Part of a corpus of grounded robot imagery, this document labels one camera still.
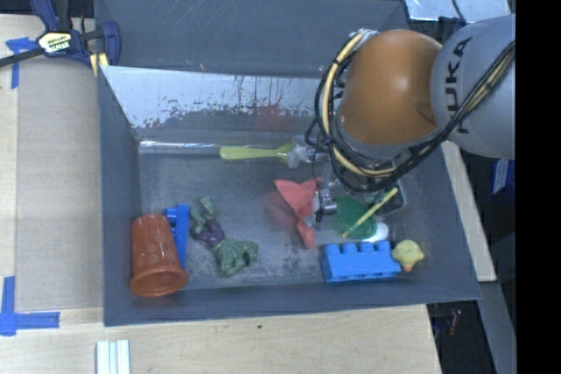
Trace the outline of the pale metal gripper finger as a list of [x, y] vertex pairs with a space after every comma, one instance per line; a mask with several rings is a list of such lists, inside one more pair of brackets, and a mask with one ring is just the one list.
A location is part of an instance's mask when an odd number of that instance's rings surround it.
[[289, 169], [296, 169], [303, 164], [312, 164], [316, 159], [316, 149], [305, 144], [292, 143], [287, 153], [287, 165]]
[[330, 189], [320, 189], [314, 193], [312, 200], [312, 217], [318, 226], [327, 215], [337, 212], [337, 203]]

